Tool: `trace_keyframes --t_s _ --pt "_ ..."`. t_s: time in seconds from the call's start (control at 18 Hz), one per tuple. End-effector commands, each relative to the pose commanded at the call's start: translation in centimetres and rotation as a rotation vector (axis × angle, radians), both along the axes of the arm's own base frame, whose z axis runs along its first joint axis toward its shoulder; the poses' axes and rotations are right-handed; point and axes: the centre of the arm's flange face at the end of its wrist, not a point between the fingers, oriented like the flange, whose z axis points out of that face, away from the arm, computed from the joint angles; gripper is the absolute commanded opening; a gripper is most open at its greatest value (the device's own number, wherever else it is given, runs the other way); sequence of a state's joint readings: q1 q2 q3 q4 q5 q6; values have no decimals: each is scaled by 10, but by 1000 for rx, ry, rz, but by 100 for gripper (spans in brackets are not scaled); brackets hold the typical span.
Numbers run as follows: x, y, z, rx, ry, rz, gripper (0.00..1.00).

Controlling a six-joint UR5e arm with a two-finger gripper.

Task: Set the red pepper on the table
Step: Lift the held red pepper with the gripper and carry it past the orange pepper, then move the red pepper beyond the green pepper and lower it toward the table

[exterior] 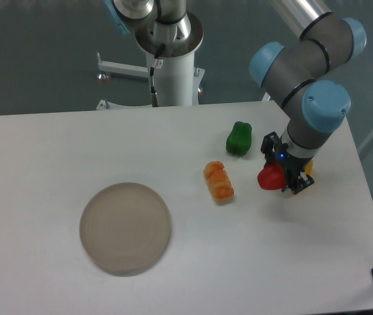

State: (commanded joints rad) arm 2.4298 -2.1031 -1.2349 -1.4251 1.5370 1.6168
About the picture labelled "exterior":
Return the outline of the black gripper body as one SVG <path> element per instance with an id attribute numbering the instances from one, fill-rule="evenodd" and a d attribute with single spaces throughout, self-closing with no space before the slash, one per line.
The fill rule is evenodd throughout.
<path id="1" fill-rule="evenodd" d="M 296 179 L 305 171 L 306 165 L 312 157 L 296 157 L 288 152 L 287 144 L 274 145 L 275 166 L 273 168 L 273 178 L 275 179 Z"/>

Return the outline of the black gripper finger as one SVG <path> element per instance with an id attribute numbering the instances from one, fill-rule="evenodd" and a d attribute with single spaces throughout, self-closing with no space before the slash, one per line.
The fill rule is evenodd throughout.
<path id="1" fill-rule="evenodd" d="M 314 184 L 314 179 L 310 175 L 302 172 L 293 172 L 286 170 L 282 175 L 283 184 L 281 184 L 281 192 L 290 190 L 293 194 L 299 194 L 301 191 Z"/>
<path id="2" fill-rule="evenodd" d="M 276 132 L 271 132 L 263 138 L 260 148 L 261 153 L 264 155 L 266 163 L 275 163 L 275 149 L 278 145 L 279 137 Z"/>

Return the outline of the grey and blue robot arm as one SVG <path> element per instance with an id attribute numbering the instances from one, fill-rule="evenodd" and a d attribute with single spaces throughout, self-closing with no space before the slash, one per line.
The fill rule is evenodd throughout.
<path id="1" fill-rule="evenodd" d="M 195 51 L 204 31 L 185 1 L 106 1 L 121 33 L 133 33 L 146 56 L 151 104 L 190 106 L 197 99 Z M 274 41 L 259 48 L 249 64 L 258 84 L 289 117 L 281 135 L 262 141 L 265 163 L 258 174 L 264 190 L 297 194 L 314 182 L 309 166 L 342 124 L 351 99 L 324 75 L 360 55 L 366 46 L 363 25 L 339 19 L 322 1 L 273 1 L 299 43 L 291 49 Z"/>

